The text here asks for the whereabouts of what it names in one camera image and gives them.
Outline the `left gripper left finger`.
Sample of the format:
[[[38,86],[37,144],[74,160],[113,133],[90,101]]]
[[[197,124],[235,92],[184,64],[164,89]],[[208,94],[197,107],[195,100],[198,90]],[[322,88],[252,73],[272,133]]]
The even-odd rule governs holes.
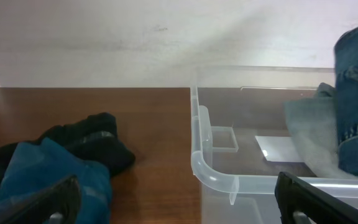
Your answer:
[[[75,223],[80,207],[80,185],[71,175],[1,211],[0,224]]]

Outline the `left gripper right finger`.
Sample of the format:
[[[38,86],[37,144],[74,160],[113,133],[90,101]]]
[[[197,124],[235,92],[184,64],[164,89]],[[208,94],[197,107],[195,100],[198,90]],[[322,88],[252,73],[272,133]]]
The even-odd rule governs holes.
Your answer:
[[[275,198],[283,224],[358,224],[358,209],[288,172],[279,173]]]

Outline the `light grey jeans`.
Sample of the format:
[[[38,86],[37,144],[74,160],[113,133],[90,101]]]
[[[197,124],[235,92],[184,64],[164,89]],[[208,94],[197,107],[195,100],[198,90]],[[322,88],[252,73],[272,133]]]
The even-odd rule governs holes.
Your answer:
[[[335,88],[320,83],[312,97],[285,102],[287,129],[297,153],[317,177],[356,179],[339,168],[335,99]]]

